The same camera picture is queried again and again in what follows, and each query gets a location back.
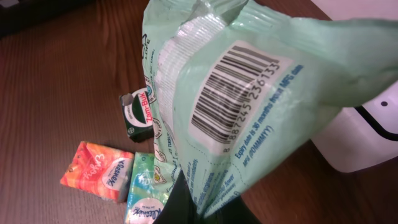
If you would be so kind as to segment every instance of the wooden table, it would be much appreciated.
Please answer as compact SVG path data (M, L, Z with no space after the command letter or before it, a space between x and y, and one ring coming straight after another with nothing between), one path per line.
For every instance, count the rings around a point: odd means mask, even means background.
M328 19L310 0L264 0ZM118 96L144 87L147 1L103 0L0 40L0 223L122 223L116 205L59 180L81 140L128 151ZM397 223L398 160L354 174L309 141L243 194L264 223Z

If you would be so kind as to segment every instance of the brown wooden surface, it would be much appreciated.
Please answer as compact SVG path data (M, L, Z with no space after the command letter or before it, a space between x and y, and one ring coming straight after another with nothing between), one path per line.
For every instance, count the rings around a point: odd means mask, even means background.
M266 0L328 19L310 0ZM147 1L102 0L0 40L0 223L122 223L116 205L59 179L81 140L150 151L126 137L118 96L144 87ZM263 223L398 223L397 159L354 174L308 142L244 195Z

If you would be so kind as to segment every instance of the wet wipes package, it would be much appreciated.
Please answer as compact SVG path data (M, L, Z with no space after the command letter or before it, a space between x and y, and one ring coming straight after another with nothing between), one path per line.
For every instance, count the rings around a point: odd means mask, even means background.
M154 137L153 120L150 112L150 99L152 89L142 88L120 96L120 104L122 106L124 122L126 124L127 135L134 142Z
M82 141L60 183L115 202L126 201L134 154Z
M151 224L162 212L169 195L159 192L154 183L155 155L136 153L132 169L125 224Z
M292 18L245 0L151 0L142 30L151 109L167 136L155 142L165 154L155 164L182 168L205 217L342 107L398 79L394 21ZM171 169L159 171L173 182Z

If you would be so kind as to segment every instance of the mint green plastic packaging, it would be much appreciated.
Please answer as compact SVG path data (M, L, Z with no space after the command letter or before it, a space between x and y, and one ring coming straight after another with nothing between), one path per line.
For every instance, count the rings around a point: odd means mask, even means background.
M151 224L162 212L169 195L154 184L155 155L136 152L124 224Z
M143 32L153 57L143 66L157 95L151 109L205 217L342 107L398 79L398 22L291 18L239 0L198 1L187 13L190 1L179 2L149 3Z
M160 117L154 77L159 50L166 40L175 35L179 25L188 19L194 3L195 1L150 1L142 25L142 65L155 132L155 172L158 178L154 180L154 187L167 193L172 190L181 169L172 137Z

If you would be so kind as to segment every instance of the printed label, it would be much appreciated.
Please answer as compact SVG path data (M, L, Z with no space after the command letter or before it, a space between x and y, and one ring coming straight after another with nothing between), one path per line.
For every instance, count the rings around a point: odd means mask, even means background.
M112 162L102 176L102 183L111 190L120 190L123 182L128 178L131 159L119 158Z
M155 138L159 138L162 135L162 125L160 124L160 121L156 118L154 118L154 132L155 132Z
M152 125L152 113L150 112L146 89L137 90L131 95L124 95L122 99L125 117L132 125L142 128Z
M274 82L293 60L236 41L210 69L195 99L188 131L213 154L229 154Z
M148 77L145 77L145 83L147 84L149 103L153 103L154 101L156 101L156 97L155 97L154 89L152 88L152 84Z
M152 224L163 210L163 204L155 198L143 198L134 204L129 214L130 224Z
M90 159L87 162L88 165L83 171L83 179L85 180L98 179L101 176L102 171L104 169L104 160L105 160L104 154L95 155L94 158Z
M155 175L154 175L154 180L156 184L164 184L166 183L166 180L160 173L160 168L158 166L155 166Z
M166 155L159 151L159 146L156 143L154 143L154 149L156 159L160 162L167 162Z

